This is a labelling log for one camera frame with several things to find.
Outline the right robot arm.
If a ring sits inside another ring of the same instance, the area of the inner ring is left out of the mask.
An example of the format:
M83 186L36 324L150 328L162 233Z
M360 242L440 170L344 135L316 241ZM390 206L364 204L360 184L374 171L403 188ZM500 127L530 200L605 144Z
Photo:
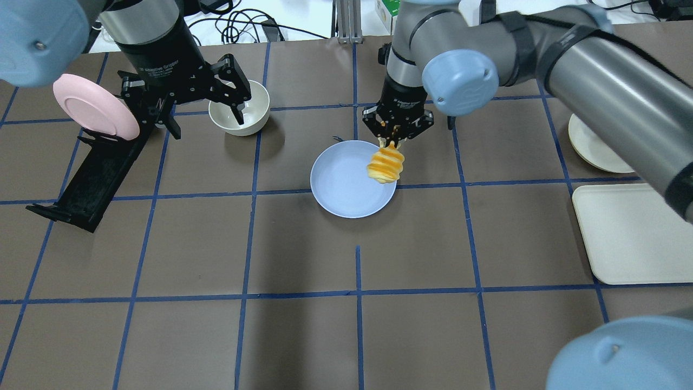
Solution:
M569 5L506 12L470 27L456 1L403 1L381 49L383 93L362 120L398 146L433 124L482 108L501 86L535 79L583 120L666 204L691 222L691 87L613 34L604 10ZM611 321L574 339L547 389L690 389L691 309Z

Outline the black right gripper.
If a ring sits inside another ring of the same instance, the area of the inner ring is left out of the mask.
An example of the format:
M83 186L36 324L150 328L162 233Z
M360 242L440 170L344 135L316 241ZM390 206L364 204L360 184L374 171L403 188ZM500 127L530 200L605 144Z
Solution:
M379 148L387 148L391 141L400 148L435 123L433 113L425 109L426 98L422 86L404 86L384 77L378 103L362 111L362 122L379 138Z

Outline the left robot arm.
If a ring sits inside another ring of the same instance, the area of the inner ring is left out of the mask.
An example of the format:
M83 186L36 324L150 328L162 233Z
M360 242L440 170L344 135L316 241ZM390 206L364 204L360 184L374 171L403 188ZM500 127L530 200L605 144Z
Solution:
M206 99L245 123L250 82L232 54L215 64L203 59L176 1L3 1L2 80L17 87L57 81L86 48L96 21L134 67L119 73L116 102L139 121L180 139L173 106Z

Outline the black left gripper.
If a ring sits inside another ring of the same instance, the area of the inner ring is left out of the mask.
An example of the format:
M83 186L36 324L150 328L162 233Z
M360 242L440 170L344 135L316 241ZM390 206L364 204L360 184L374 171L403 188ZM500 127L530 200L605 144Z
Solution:
M144 103L142 130L165 128L175 140L181 127L174 119L175 104L208 99L230 106L239 125L252 98L250 82L232 54L211 64L201 55L190 32L167 32L142 44L119 45L147 89L163 101Z

